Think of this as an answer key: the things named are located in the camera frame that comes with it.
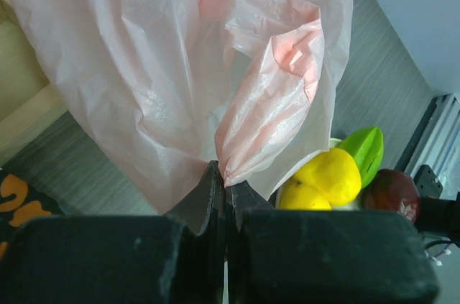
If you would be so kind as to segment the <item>green fake fruit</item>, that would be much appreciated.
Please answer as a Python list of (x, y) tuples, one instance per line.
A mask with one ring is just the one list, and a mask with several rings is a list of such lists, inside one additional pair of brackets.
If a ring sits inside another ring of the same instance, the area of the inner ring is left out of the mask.
[(362, 180), (368, 186), (379, 171), (384, 155), (384, 138), (377, 126), (368, 126), (350, 134), (337, 146), (347, 151), (355, 160)]

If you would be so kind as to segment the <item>wooden clothes rack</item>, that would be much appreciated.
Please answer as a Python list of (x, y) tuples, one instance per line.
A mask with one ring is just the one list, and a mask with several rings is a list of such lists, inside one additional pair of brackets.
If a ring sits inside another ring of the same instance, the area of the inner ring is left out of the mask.
[(45, 77), (10, 0), (1, 0), (1, 164), (67, 111)]

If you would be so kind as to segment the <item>yellow fake lemon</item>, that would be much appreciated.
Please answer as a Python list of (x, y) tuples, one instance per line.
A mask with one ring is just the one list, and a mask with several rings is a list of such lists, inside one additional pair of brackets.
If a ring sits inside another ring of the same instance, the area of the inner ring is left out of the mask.
[(289, 180), (282, 185), (278, 208), (285, 210), (331, 211), (331, 204), (313, 187)]

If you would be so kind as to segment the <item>orange fake fruit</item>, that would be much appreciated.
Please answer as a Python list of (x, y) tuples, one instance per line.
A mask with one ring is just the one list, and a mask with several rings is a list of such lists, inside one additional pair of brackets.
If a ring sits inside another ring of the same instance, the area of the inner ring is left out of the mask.
[(354, 158), (336, 147), (318, 153), (292, 176), (293, 180), (316, 189), (332, 206), (346, 206), (362, 189)]

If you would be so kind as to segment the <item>pink plastic bag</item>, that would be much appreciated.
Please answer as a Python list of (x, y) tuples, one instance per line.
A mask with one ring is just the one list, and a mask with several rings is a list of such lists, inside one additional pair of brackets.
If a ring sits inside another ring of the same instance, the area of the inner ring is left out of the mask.
[(217, 160), (263, 197), (328, 149), (353, 0), (11, 0), (74, 119), (160, 213)]

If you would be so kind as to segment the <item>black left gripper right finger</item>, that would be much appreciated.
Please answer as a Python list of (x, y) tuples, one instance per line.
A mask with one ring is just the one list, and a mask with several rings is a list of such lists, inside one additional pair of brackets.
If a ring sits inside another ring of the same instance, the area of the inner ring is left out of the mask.
[(230, 303), (433, 303), (440, 285), (414, 226), (384, 211), (278, 210), (226, 189)]

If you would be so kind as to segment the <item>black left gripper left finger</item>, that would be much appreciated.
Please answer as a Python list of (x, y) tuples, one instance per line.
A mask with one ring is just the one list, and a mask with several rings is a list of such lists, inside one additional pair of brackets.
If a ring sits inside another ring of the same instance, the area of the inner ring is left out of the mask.
[(3, 303), (220, 303), (224, 187), (216, 162), (156, 216), (59, 216), (23, 225), (1, 258)]

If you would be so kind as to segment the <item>dark red fake fruit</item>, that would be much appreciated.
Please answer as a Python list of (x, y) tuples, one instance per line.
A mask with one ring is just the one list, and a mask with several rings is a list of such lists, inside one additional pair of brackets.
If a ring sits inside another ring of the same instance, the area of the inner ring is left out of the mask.
[(420, 194), (413, 179), (397, 170), (381, 169), (364, 189), (363, 209), (394, 211), (413, 224), (420, 213)]

